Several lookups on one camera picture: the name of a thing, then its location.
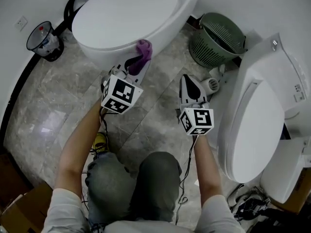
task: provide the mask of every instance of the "yellow shoe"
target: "yellow shoe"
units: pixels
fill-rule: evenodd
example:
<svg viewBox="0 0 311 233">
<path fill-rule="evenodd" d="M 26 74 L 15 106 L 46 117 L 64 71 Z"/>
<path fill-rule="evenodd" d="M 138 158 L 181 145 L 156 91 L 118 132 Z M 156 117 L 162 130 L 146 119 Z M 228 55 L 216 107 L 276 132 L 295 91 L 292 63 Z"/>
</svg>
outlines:
<svg viewBox="0 0 311 233">
<path fill-rule="evenodd" d="M 108 139 L 104 133 L 98 132 L 96 138 L 93 142 L 92 150 L 96 153 L 102 153 L 105 151 L 109 151 Z"/>
</svg>

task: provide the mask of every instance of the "white t-shirt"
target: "white t-shirt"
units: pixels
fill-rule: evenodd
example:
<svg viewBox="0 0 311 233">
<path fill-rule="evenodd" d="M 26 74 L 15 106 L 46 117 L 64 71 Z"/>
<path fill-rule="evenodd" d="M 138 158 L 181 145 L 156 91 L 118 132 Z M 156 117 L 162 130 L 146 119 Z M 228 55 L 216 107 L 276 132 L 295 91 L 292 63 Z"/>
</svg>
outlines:
<svg viewBox="0 0 311 233">
<path fill-rule="evenodd" d="M 43 233 L 89 233 L 90 228 L 79 197 L 65 189 L 55 189 L 44 223 Z M 106 226 L 105 233 L 193 233 L 162 221 L 117 221 Z M 195 233 L 244 233 L 234 219 L 224 196 L 209 198 L 202 208 Z"/>
</svg>

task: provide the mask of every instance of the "white wall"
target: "white wall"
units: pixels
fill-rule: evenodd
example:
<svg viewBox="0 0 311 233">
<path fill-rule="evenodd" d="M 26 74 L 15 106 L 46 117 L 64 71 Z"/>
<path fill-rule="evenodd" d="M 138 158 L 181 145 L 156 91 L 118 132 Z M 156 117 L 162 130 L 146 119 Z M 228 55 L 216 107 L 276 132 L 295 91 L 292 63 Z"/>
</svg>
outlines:
<svg viewBox="0 0 311 233">
<path fill-rule="evenodd" d="M 262 38 L 280 33 L 286 52 L 309 71 L 311 80 L 311 0 L 199 0 L 193 12 L 218 12 L 244 33 L 255 30 Z M 295 135 L 311 135 L 311 97 L 300 114 L 286 124 Z"/>
<path fill-rule="evenodd" d="M 55 28 L 63 21 L 68 0 L 0 0 L 0 124 L 13 89 L 33 56 L 26 49 L 31 31 L 43 21 Z M 25 16 L 28 24 L 18 32 L 13 24 Z"/>
</svg>

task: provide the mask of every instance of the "white sleeve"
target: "white sleeve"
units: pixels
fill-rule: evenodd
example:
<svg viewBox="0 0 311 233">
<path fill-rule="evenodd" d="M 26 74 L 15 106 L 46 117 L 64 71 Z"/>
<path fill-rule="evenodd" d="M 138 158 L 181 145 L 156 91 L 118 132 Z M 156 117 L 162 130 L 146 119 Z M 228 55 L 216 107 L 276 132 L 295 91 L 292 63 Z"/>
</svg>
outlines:
<svg viewBox="0 0 311 233">
<path fill-rule="evenodd" d="M 223 195 L 210 197 L 202 207 L 196 233 L 245 233 L 237 222 Z"/>
<path fill-rule="evenodd" d="M 65 189 L 53 191 L 42 233 L 88 233 L 88 223 L 80 198 Z"/>
</svg>

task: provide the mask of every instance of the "cardboard box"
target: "cardboard box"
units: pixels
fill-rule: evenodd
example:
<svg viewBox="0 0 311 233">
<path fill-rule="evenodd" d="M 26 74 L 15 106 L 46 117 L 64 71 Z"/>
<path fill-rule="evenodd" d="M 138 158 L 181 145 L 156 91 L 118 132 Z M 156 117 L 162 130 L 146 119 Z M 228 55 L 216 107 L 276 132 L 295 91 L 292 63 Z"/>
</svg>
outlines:
<svg viewBox="0 0 311 233">
<path fill-rule="evenodd" d="M 293 189 L 290 197 L 284 204 L 281 204 L 275 200 L 271 200 L 271 203 L 276 207 L 298 214 L 306 202 L 311 191 L 311 168 L 304 168 L 299 176 L 299 179 Z"/>
<path fill-rule="evenodd" d="M 30 191 L 29 186 L 14 167 L 9 154 L 0 155 L 0 210 L 3 211 L 20 194 Z"/>
<path fill-rule="evenodd" d="M 43 183 L 10 205 L 0 223 L 9 233 L 40 233 L 52 197 L 52 189 Z"/>
</svg>

